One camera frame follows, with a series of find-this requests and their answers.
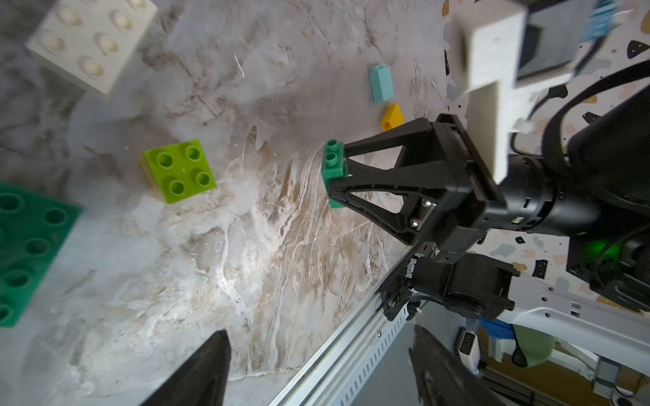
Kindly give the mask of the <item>lime green lego brick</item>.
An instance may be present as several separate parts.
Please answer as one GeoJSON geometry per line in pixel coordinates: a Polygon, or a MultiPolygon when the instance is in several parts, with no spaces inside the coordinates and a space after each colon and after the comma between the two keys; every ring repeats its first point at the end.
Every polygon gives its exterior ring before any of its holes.
{"type": "Polygon", "coordinates": [[[168,205],[217,187],[199,140],[147,150],[140,156],[140,164],[158,198],[168,205]]]}

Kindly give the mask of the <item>white long lego brick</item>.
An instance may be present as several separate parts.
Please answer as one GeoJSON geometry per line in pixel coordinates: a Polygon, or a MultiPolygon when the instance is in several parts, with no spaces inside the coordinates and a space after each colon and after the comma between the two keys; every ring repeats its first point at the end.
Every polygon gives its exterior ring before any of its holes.
{"type": "Polygon", "coordinates": [[[107,100],[157,12],[147,0],[58,1],[25,46],[45,68],[107,100]]]}

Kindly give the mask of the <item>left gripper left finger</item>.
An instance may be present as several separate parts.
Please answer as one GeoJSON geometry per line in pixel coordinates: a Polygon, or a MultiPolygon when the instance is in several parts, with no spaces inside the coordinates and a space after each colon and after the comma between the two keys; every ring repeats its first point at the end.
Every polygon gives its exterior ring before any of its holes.
{"type": "Polygon", "coordinates": [[[223,405],[230,360],[227,331],[213,333],[142,406],[223,405]]]}

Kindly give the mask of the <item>dark green small lego brick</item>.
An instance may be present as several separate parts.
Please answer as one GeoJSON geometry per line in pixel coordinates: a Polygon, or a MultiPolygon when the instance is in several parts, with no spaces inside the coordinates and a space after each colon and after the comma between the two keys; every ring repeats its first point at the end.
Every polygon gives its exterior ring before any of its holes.
{"type": "Polygon", "coordinates": [[[330,140],[323,149],[321,176],[326,189],[333,179],[340,179],[349,175],[349,165],[345,153],[345,145],[338,140],[330,140]]]}

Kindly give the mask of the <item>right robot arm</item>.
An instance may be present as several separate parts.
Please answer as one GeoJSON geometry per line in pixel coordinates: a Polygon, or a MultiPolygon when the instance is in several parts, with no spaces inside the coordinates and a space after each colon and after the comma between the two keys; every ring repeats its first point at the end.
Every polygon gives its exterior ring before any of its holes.
{"type": "Polygon", "coordinates": [[[430,301],[580,344],[649,372],[649,91],[562,147],[564,116],[587,98],[649,76],[648,62],[597,81],[563,107],[538,157],[510,155],[489,177],[458,118],[418,118],[365,140],[330,140],[322,176],[335,206],[355,211],[410,251],[379,290],[384,316],[430,301]],[[491,229],[565,236],[567,272],[605,298],[584,303],[538,274],[471,252],[491,229]]]}

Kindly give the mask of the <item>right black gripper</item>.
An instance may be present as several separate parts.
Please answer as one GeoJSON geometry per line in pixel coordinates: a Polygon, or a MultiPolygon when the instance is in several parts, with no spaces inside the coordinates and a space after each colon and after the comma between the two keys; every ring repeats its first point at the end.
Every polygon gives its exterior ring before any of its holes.
{"type": "Polygon", "coordinates": [[[329,179],[328,197],[406,245],[433,243],[463,254],[485,238],[504,202],[459,118],[441,113],[345,145],[349,176],[329,179]],[[399,148],[391,169],[353,157],[399,148]]]}

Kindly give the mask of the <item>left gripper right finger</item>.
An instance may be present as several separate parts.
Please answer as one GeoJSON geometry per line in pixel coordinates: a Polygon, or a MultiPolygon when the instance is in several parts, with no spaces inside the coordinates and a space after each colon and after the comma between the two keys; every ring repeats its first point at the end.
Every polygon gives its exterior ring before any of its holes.
{"type": "Polygon", "coordinates": [[[422,405],[503,404],[430,331],[420,325],[414,326],[409,356],[422,405]]]}

